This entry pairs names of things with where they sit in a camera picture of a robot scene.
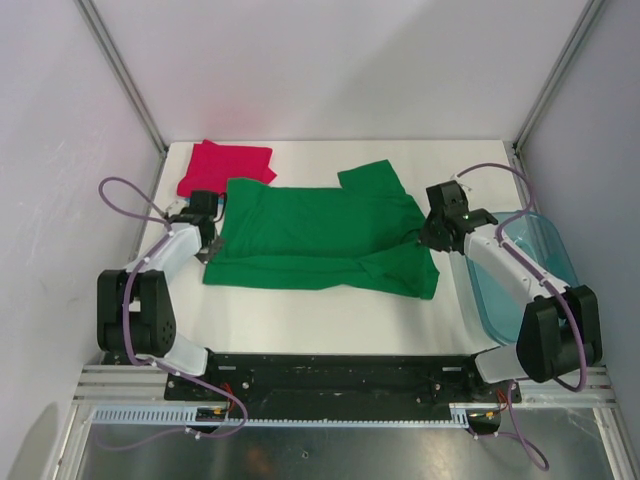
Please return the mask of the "green t shirt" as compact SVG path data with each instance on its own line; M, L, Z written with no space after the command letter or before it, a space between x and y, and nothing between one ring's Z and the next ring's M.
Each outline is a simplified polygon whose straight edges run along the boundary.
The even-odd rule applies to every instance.
M337 175L336 187L274 187L232 179L223 245L207 286L323 290L337 286L431 300L439 281L418 240L425 216L392 164Z

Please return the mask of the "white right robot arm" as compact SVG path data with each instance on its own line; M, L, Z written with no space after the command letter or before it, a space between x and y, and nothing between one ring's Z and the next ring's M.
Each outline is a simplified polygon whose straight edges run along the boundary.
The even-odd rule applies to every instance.
M505 234L505 227L485 209L445 208L433 209L420 233L423 245L480 265L522 312L516 342L475 354L474 368L461 376L462 391L484 401L498 382L528 378L579 392L586 387L587 368L602 358L596 294L543 269Z

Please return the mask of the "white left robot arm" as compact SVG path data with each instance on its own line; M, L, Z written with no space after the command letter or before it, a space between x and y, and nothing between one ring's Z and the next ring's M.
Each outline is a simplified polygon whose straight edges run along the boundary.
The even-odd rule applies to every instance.
M156 363L187 375L197 398L214 397L220 374L207 366L207 349L182 336L169 284L192 259L207 264L223 240L206 214L171 216L163 235L138 258L97 279L97 342L104 352L121 353L134 365Z

